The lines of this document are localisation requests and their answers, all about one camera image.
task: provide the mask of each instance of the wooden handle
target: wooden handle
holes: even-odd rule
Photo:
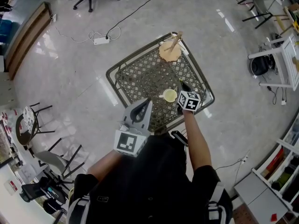
[[[176,44],[178,43],[178,41],[179,41],[179,39],[182,37],[182,35],[183,35],[183,32],[182,32],[182,31],[179,31],[178,34],[175,36],[172,45],[171,45],[169,48],[165,49],[164,51],[167,51],[167,50],[170,49],[169,52],[172,52],[172,50],[174,49],[174,47],[176,46]]]

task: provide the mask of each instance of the black shirt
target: black shirt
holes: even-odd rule
[[[93,175],[76,177],[72,201],[90,196],[86,223],[114,220],[133,222],[189,221],[208,223],[207,204],[219,178],[211,166],[186,174],[184,145],[169,136],[150,136],[137,158],[124,156],[99,183]],[[226,191],[219,203],[231,219]]]

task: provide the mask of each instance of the white cabinet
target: white cabinet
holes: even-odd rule
[[[245,179],[245,182],[242,181],[235,186],[235,190],[245,204],[249,205],[267,189],[267,186],[254,173],[250,173]]]
[[[235,189],[260,224],[274,224],[288,211],[280,199],[254,173],[250,173],[238,183]],[[271,221],[273,214],[277,215],[277,221]]]

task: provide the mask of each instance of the lattice table top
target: lattice table top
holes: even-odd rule
[[[168,131],[170,123],[173,123],[172,128],[181,123],[179,120],[176,122],[179,118],[176,103],[169,103],[163,98],[159,98],[159,95],[166,89],[177,90],[179,78],[183,79],[200,95],[201,108],[197,113],[214,101],[213,93],[198,65],[195,63],[194,67],[194,64],[191,64],[193,57],[190,58],[190,52],[188,55],[182,53],[176,62],[166,62],[159,56],[158,44],[164,39],[161,40],[160,38],[138,50],[136,55],[144,51],[146,53],[139,57],[136,56],[136,59],[133,56],[135,53],[132,54],[128,60],[124,59],[116,64],[106,74],[125,106],[143,98],[152,99],[153,111],[149,126],[151,132]],[[112,71],[114,71],[114,83],[112,82],[113,77],[111,77]]]

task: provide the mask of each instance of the power strip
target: power strip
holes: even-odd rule
[[[96,38],[93,41],[94,45],[108,44],[110,42],[110,37],[106,39],[105,37]]]
[[[245,157],[241,159],[241,165],[246,162],[246,160],[248,159],[249,153],[250,153],[250,150],[246,153]]]

